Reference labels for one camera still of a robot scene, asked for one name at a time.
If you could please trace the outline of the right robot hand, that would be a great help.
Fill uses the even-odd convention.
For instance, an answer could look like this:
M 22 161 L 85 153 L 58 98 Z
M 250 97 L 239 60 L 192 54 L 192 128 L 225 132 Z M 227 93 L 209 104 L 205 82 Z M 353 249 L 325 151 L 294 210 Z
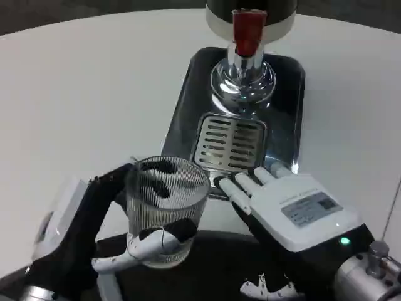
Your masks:
M 268 288 L 293 282 L 310 300 L 330 300 L 339 268 L 374 241 L 361 216 L 309 174 L 257 167 L 214 184 L 264 248 L 275 272 Z

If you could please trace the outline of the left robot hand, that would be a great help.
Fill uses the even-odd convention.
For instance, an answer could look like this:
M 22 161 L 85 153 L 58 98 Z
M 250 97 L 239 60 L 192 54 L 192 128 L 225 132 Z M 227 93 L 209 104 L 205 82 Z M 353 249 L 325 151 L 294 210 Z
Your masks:
M 170 156 L 132 159 L 87 182 L 71 181 L 38 233 L 21 298 L 79 300 L 100 282 L 110 299 L 119 296 L 115 272 L 178 265 L 197 233 L 209 187 L 199 166 Z M 127 211 L 126 248 L 97 257 L 95 239 L 114 202 Z

